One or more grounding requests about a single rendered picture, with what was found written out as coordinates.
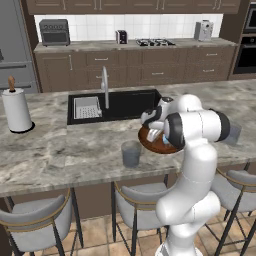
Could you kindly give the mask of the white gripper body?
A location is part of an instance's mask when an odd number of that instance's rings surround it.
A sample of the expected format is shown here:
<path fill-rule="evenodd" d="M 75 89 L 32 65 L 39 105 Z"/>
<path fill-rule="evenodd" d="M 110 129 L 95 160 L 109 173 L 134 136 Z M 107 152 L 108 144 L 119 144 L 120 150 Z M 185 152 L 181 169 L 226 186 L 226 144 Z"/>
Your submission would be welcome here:
<path fill-rule="evenodd" d="M 147 140 L 149 142 L 154 142 L 161 133 L 162 133 L 162 130 L 150 129 L 147 134 Z"/>

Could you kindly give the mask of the brown wooden ice bowl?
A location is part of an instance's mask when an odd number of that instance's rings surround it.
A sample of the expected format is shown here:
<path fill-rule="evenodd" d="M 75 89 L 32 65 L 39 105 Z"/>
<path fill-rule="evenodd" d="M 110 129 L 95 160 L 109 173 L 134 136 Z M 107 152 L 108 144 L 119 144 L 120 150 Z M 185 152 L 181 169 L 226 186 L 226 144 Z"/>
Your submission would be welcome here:
<path fill-rule="evenodd" d="M 138 132 L 138 139 L 140 143 L 149 151 L 152 151 L 158 154 L 173 154 L 182 150 L 185 146 L 184 139 L 180 140 L 179 148 L 177 148 L 172 144 L 165 144 L 162 139 L 162 136 L 164 135 L 163 131 L 160 132 L 160 134 L 156 137 L 156 139 L 153 142 L 150 142 L 147 140 L 148 132 L 149 132 L 148 128 L 141 127 Z"/>

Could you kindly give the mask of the glass of water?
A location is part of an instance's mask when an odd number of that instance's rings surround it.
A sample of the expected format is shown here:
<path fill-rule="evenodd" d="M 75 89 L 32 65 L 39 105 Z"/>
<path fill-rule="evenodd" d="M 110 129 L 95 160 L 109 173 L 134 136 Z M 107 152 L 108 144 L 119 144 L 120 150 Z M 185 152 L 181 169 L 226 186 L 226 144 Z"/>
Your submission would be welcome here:
<path fill-rule="evenodd" d="M 126 141 L 121 145 L 123 164 L 127 168 L 139 165 L 142 146 L 138 141 Z"/>
<path fill-rule="evenodd" d="M 242 126 L 240 124 L 231 122 L 230 133 L 227 136 L 227 138 L 223 140 L 223 143 L 226 143 L 227 145 L 230 145 L 230 146 L 235 146 L 238 142 L 241 131 L 242 131 Z"/>

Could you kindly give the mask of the black sink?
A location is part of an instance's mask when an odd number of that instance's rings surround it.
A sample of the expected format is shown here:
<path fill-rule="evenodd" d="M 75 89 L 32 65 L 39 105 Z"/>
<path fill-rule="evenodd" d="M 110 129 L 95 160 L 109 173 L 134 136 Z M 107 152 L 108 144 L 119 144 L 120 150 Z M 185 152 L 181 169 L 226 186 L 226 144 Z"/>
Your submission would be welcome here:
<path fill-rule="evenodd" d="M 98 118 L 75 119 L 74 99 L 94 96 L 96 96 L 99 100 L 102 116 Z M 156 107 L 160 99 L 161 94 L 156 89 L 110 92 L 109 109 L 106 109 L 104 93 L 69 95 L 67 124 L 76 125 L 84 123 L 139 119 L 145 110 Z"/>

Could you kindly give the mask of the brown base cupboards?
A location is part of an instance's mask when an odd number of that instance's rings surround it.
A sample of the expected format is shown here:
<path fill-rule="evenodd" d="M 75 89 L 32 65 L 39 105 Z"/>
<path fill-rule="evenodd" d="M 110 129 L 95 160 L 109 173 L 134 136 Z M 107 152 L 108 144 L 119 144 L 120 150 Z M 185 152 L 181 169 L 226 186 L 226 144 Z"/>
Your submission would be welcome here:
<path fill-rule="evenodd" d="M 102 70 L 111 88 L 221 81 L 228 78 L 233 45 L 164 49 L 92 50 L 35 54 L 44 92 L 98 89 Z"/>

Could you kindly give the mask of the grey sink drain tray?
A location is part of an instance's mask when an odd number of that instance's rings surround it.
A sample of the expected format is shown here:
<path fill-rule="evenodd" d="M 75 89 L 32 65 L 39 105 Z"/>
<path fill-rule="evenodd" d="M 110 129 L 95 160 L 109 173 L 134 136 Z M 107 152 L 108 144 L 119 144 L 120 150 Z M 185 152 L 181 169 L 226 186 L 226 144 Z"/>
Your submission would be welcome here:
<path fill-rule="evenodd" d="M 74 99 L 74 118 L 88 119 L 102 116 L 99 100 L 94 97 L 80 97 Z"/>

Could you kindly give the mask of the grey bar stool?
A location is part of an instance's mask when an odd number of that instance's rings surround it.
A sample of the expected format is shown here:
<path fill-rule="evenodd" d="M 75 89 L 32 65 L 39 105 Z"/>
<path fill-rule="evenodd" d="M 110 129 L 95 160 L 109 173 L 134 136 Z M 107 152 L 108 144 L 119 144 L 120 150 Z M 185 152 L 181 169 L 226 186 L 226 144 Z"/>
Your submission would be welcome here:
<path fill-rule="evenodd" d="M 242 170 L 229 170 L 226 173 L 217 169 L 214 181 L 211 186 L 211 191 L 214 192 L 221 203 L 221 206 L 226 209 L 224 220 L 227 222 L 221 238 L 206 225 L 206 228 L 211 232 L 215 239 L 219 242 L 214 256 L 219 256 L 223 246 L 227 246 L 225 242 L 228 233 L 231 229 L 233 221 L 238 223 L 240 231 L 244 237 L 243 240 L 237 240 L 233 243 L 244 243 L 240 256 L 244 256 L 245 252 L 256 232 L 256 219 L 250 229 L 248 235 L 241 226 L 237 217 L 238 213 L 247 212 L 251 215 L 256 211 L 256 175 L 248 172 L 250 162 L 247 162 Z"/>
<path fill-rule="evenodd" d="M 84 247 L 78 204 L 73 188 L 68 189 L 66 196 L 60 195 L 56 198 L 20 204 L 14 204 L 11 197 L 8 201 L 13 209 L 11 212 L 0 209 L 0 224 L 7 233 L 15 256 L 23 256 L 26 252 L 30 256 L 35 256 L 36 251 L 53 246 L 58 249 L 59 256 L 65 256 L 62 241 L 69 233 L 72 215 L 75 215 L 76 222 L 74 238 L 79 238 L 81 247 Z"/>
<path fill-rule="evenodd" d="M 130 256 L 136 256 L 136 243 L 139 231 L 157 230 L 159 239 L 162 239 L 161 224 L 156 216 L 156 202 L 169 192 L 167 188 L 168 175 L 160 183 L 143 184 L 137 186 L 119 187 L 117 182 L 111 183 L 111 211 L 112 237 L 116 241 L 116 232 L 119 232 Z M 131 246 L 122 233 L 116 220 L 116 209 L 126 226 L 132 229 Z"/>

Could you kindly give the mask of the black hob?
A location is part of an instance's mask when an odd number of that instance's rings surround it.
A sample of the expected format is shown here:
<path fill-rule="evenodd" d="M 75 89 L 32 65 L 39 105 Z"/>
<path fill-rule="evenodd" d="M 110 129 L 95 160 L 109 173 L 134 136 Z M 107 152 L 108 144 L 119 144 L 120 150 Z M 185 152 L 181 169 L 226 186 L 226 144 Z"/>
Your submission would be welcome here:
<path fill-rule="evenodd" d="M 168 39 L 136 39 L 139 46 L 173 46 L 175 43 Z"/>

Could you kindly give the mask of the black and white toaster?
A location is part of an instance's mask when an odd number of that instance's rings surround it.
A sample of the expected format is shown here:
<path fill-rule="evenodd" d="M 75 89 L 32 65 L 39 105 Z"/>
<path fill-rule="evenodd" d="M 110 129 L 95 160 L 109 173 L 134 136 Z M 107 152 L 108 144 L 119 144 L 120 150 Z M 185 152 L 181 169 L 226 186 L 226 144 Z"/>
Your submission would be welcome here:
<path fill-rule="evenodd" d="M 127 44 L 128 43 L 128 34 L 125 30 L 116 30 L 116 42 L 118 44 Z"/>

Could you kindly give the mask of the grey coffee machine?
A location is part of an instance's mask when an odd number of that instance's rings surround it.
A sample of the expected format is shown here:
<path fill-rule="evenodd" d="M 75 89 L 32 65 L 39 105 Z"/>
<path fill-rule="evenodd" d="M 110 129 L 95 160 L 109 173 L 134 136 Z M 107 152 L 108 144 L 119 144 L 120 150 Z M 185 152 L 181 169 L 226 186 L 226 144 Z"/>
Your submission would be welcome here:
<path fill-rule="evenodd" d="M 210 41 L 213 32 L 213 23 L 209 20 L 197 22 L 195 26 L 194 39 L 204 42 Z"/>

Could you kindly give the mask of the white paper towel roll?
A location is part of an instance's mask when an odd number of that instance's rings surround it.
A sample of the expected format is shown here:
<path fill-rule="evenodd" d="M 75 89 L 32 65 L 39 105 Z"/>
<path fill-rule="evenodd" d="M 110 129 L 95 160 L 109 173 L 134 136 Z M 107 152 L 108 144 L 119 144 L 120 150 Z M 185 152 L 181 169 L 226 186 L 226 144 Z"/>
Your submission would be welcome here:
<path fill-rule="evenodd" d="M 2 100 L 9 130 L 12 133 L 25 133 L 35 127 L 31 120 L 24 90 L 15 87 L 13 76 L 8 77 L 9 88 L 2 92 Z"/>

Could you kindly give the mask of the grey toaster oven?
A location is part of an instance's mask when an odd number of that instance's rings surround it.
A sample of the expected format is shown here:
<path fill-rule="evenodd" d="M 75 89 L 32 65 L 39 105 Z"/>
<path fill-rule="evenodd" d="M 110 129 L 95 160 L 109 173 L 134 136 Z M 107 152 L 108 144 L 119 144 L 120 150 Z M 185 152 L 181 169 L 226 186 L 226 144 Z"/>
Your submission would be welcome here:
<path fill-rule="evenodd" d="M 67 19 L 43 19 L 39 22 L 44 46 L 68 46 L 70 44 Z"/>

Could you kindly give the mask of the grey fridge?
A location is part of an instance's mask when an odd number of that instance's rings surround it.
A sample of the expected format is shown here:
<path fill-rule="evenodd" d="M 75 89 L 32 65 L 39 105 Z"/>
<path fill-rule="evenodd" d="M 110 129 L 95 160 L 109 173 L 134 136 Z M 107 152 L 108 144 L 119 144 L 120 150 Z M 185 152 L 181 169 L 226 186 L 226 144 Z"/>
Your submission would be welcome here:
<path fill-rule="evenodd" d="M 9 76 L 26 93 L 39 92 L 19 0 L 0 0 L 0 92 Z"/>

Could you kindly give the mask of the black wall oven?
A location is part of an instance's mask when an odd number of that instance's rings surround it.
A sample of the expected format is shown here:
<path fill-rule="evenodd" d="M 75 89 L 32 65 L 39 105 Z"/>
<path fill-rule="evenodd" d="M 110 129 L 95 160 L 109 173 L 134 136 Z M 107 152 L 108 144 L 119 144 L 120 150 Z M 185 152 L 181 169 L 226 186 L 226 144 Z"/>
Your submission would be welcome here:
<path fill-rule="evenodd" d="M 234 74 L 256 73 L 256 2 L 249 6 Z"/>

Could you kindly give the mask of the brown wall cupboards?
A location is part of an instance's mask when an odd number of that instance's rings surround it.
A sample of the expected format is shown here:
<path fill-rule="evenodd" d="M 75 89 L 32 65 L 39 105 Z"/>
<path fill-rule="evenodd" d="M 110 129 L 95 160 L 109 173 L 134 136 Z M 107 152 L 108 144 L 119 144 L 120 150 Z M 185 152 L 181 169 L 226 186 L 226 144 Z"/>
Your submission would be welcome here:
<path fill-rule="evenodd" d="M 236 14 L 242 0 L 26 0 L 30 14 Z"/>

